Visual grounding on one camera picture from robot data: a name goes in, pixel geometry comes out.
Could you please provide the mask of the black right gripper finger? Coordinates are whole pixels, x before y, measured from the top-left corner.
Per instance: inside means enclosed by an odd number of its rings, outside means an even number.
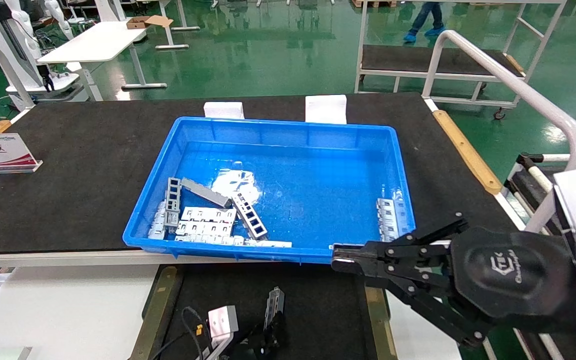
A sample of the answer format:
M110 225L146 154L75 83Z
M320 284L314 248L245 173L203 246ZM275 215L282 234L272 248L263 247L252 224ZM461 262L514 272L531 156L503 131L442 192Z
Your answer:
M439 266L448 262L451 240L468 230L463 216L452 215L403 234L392 241L368 241L365 244L334 244L333 266L384 264L423 264Z
M486 338L489 326L478 325L437 300L419 271L403 268L412 277L401 276L395 264L384 260L333 260L332 268L361 276L368 287L390 292L460 346L478 347Z

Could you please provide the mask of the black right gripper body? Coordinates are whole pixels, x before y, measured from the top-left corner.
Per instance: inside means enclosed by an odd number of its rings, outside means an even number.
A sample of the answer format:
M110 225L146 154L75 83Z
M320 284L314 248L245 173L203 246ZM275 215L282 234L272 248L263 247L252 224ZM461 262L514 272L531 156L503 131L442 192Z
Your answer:
M562 240L526 231L467 230L450 257L457 293L497 320L553 315L576 273Z

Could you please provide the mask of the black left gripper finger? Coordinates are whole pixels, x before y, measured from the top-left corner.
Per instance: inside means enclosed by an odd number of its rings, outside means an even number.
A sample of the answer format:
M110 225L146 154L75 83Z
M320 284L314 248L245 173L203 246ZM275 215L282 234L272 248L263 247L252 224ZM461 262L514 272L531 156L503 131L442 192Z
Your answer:
M263 348L281 348L288 344L286 317L283 312L277 312L263 329Z

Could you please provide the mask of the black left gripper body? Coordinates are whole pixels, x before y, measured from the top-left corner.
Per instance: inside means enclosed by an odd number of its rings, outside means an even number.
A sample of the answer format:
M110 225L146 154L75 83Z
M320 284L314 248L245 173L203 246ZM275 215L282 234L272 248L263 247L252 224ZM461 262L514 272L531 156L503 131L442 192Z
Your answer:
M234 360L275 360L279 338L272 333L254 333L243 337L233 347Z

